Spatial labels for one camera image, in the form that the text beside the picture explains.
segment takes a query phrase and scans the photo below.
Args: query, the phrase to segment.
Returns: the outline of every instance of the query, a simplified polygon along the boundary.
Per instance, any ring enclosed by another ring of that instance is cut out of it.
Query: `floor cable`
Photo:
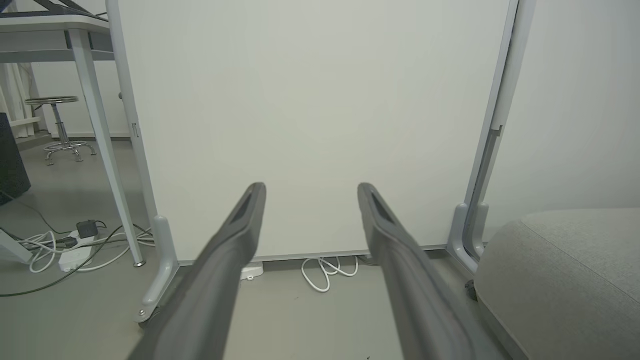
[[[355,274],[358,273],[358,257],[354,256],[355,260],[356,260],[356,269],[352,272],[352,273],[348,273],[343,271],[342,269],[340,269],[340,258],[336,257],[335,259],[338,262],[338,266],[335,266],[334,264],[331,264],[329,261],[325,260],[324,258],[309,258],[306,259],[302,262],[302,266],[300,267],[300,270],[302,271],[302,276],[305,277],[305,279],[307,280],[307,282],[309,283],[309,285],[311,285],[311,287],[313,289],[315,289],[316,291],[319,291],[321,293],[326,293],[327,291],[329,291],[329,288],[331,287],[331,284],[329,282],[329,275],[335,275],[335,274],[342,274],[344,276],[354,276]],[[305,272],[305,264],[307,262],[309,262],[310,260],[317,260],[318,265],[320,265],[320,270],[322,270],[322,273],[324,274],[324,279],[326,280],[326,288],[321,289],[318,288],[307,276],[307,273]],[[325,265],[330,266],[333,271],[329,272],[327,271],[327,269],[324,267]]]

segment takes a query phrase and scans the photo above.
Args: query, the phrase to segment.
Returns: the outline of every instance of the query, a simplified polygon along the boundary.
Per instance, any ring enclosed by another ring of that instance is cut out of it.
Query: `metal stool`
[[[58,96],[58,97],[38,97],[34,99],[25,100],[25,104],[27,105],[45,105],[50,104],[51,109],[53,110],[53,115],[56,117],[56,126],[58,127],[58,136],[60,137],[60,142],[53,143],[44,147],[44,151],[47,151],[47,157],[45,161],[47,165],[53,165],[53,160],[51,160],[51,155],[54,152],[66,150],[71,151],[76,156],[76,161],[82,161],[82,157],[80,157],[80,153],[76,149],[80,146],[86,146],[91,149],[91,155],[95,155],[95,149],[86,143],[85,141],[69,141],[69,137],[67,136],[67,131],[65,130],[65,125],[60,120],[60,114],[58,113],[58,107],[56,104],[63,102],[76,102],[78,101],[77,96]]]

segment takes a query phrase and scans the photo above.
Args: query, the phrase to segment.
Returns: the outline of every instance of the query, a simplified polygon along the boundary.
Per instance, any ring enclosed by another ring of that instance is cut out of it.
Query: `sofa cushion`
[[[511,222],[489,242],[475,285],[531,359],[640,359],[640,209]]]

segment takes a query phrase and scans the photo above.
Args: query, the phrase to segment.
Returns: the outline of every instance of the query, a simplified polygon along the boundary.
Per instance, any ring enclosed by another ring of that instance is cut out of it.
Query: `power strip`
[[[78,244],[86,244],[94,241],[95,236],[89,236],[88,238],[80,238],[78,235],[78,231],[74,230],[69,234],[70,237],[76,238]],[[60,270],[64,272],[70,272],[71,270],[79,267],[82,263],[84,263],[91,256],[92,246],[87,247],[79,247],[77,249],[64,252],[60,255],[60,260],[58,260],[58,265],[60,266]]]

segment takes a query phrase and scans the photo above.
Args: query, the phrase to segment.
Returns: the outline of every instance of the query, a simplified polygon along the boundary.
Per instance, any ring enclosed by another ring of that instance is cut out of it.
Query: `white table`
[[[95,139],[133,255],[133,265],[142,266],[145,260],[136,241],[136,230],[131,222],[127,199],[113,156],[107,118],[93,66],[95,60],[114,60],[109,22],[105,20],[82,15],[0,19],[0,63],[76,63]]]

